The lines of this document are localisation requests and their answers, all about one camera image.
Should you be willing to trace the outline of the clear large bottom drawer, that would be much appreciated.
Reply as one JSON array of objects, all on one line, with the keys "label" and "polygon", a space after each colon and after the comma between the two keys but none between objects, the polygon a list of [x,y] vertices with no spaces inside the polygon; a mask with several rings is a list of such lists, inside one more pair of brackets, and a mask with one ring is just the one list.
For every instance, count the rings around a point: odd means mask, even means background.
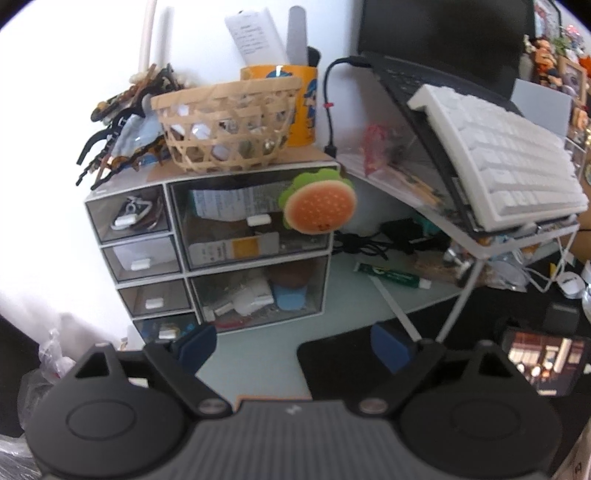
[{"label": "clear large bottom drawer", "polygon": [[322,314],[331,257],[322,255],[189,279],[201,320],[219,333]]}]

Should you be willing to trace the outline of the white drawer organizer cabinet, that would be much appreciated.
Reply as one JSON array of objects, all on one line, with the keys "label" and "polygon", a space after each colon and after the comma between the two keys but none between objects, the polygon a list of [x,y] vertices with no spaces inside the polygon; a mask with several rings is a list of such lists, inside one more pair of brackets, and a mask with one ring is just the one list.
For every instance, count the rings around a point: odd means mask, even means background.
[{"label": "white drawer organizer cabinet", "polygon": [[280,194],[325,162],[202,176],[153,165],[119,174],[85,203],[102,257],[134,331],[175,340],[200,324],[189,279],[329,255],[332,235],[283,223]]}]

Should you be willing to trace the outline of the black desk mat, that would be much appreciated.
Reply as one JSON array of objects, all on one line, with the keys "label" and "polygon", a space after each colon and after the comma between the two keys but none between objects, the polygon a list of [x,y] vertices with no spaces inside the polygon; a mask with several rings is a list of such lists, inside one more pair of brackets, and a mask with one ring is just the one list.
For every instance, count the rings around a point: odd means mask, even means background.
[{"label": "black desk mat", "polygon": [[[471,351],[481,340],[502,343],[510,329],[542,333],[552,304],[578,310],[552,287],[540,293],[476,289],[443,341],[447,351]],[[311,398],[360,401],[421,359],[436,345],[435,337],[451,312],[451,300],[414,312],[410,320],[423,336],[413,341],[397,319],[377,322],[342,334],[308,341],[297,347],[297,361]]]}]

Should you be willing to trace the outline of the brown cardboard sheet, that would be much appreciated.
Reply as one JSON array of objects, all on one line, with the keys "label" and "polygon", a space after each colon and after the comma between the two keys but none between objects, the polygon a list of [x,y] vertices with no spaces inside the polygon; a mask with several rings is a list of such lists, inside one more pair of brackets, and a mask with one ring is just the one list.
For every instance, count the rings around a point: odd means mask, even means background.
[{"label": "brown cardboard sheet", "polygon": [[245,401],[288,401],[301,402],[311,401],[311,396],[279,396],[279,395],[240,395],[236,396],[235,403],[240,404]]}]

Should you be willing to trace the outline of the green white tube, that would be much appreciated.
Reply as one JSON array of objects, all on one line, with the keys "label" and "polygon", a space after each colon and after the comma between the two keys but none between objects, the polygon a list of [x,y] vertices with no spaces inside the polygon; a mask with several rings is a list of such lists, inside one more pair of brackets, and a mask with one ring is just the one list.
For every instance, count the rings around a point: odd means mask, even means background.
[{"label": "green white tube", "polygon": [[378,267],[367,263],[356,262],[356,266],[353,267],[353,271],[356,273],[363,273],[372,277],[385,279],[387,281],[409,288],[429,290],[432,287],[432,282],[430,280],[422,278],[418,275],[401,272],[391,268]]}]

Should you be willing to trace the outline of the white fluffy item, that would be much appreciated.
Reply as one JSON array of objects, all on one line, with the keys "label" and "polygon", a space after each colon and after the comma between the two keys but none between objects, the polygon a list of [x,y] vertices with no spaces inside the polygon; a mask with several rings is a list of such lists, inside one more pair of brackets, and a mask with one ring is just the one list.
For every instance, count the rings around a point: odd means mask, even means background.
[{"label": "white fluffy item", "polygon": [[250,280],[231,299],[233,310],[242,316],[252,315],[273,303],[273,292],[264,278]]}]

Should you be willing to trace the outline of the clear plastic bags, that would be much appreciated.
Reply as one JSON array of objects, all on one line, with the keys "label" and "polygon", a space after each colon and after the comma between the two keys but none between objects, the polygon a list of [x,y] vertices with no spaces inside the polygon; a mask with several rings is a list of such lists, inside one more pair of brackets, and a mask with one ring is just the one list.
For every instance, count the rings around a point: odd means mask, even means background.
[{"label": "clear plastic bags", "polygon": [[75,365],[72,358],[64,355],[60,340],[59,330],[50,330],[49,338],[39,345],[39,367],[26,373],[21,379],[17,413],[22,430],[26,429],[48,391]]}]

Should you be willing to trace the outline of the smartphone playing cartoon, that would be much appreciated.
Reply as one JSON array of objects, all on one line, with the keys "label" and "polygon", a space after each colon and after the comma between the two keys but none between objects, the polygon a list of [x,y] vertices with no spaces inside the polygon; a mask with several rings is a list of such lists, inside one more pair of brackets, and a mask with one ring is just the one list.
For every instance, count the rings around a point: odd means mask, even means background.
[{"label": "smartphone playing cartoon", "polygon": [[590,340],[508,329],[501,347],[539,395],[568,396],[590,359]]}]

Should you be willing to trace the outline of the brown round plush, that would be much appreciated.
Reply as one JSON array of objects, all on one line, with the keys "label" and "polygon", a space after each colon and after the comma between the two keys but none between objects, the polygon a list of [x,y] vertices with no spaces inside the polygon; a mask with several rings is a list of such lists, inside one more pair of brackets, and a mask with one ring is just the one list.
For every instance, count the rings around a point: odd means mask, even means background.
[{"label": "brown round plush", "polygon": [[294,264],[273,265],[267,268],[267,277],[274,285],[287,289],[300,289],[308,285],[312,271]]}]

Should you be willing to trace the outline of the hamburger plush toy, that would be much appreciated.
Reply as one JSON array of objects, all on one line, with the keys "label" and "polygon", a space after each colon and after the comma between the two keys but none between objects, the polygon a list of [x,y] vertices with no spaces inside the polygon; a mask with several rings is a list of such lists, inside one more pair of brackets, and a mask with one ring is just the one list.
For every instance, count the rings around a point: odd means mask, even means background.
[{"label": "hamburger plush toy", "polygon": [[284,225],[304,235],[339,230],[352,219],[358,206],[353,183],[331,168],[297,175],[277,202]]}]

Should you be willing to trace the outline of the red snack packet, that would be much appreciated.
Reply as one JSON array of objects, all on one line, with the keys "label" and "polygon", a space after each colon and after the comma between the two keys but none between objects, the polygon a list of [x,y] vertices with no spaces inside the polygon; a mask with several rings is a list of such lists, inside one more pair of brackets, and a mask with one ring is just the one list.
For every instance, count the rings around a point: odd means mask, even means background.
[{"label": "red snack packet", "polygon": [[372,124],[363,133],[363,172],[369,177],[389,165],[394,158],[401,131],[394,127]]}]

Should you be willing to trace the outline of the white mechanical keyboard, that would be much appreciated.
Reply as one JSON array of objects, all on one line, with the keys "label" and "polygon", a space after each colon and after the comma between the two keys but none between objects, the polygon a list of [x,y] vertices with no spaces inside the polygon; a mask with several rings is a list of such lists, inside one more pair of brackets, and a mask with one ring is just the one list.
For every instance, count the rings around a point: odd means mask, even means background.
[{"label": "white mechanical keyboard", "polygon": [[485,99],[424,85],[408,101],[428,122],[487,232],[588,209],[564,141]]}]

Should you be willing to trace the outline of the black hair claw clips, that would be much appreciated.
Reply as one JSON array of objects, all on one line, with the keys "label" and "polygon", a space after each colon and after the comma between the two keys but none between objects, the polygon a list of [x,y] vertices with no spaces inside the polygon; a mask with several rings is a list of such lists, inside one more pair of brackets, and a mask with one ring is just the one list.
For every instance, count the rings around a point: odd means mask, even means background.
[{"label": "black hair claw clips", "polygon": [[126,169],[139,171],[168,160],[170,153],[151,99],[186,86],[187,80],[171,65],[151,65],[134,75],[126,90],[98,103],[90,120],[101,129],[82,147],[76,164],[83,170],[75,184],[92,175],[90,189],[95,191]]}]

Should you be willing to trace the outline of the woven bamboo basket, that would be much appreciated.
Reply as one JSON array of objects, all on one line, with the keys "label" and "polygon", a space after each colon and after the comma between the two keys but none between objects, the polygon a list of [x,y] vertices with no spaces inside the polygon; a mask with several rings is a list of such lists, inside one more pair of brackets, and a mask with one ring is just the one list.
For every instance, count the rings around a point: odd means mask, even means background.
[{"label": "woven bamboo basket", "polygon": [[246,171],[287,148],[301,80],[239,80],[151,99],[172,162],[185,172]]}]

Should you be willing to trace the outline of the black laptop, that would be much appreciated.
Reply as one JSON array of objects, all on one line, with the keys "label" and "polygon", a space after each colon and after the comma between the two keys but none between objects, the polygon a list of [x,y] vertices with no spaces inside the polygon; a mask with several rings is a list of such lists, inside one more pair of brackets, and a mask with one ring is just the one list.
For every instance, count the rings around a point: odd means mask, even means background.
[{"label": "black laptop", "polygon": [[408,101],[424,85],[450,87],[524,117],[511,96],[533,15],[528,1],[363,3],[358,50],[414,129],[463,224],[476,237],[520,227],[487,232],[478,224],[426,114],[411,110]]}]

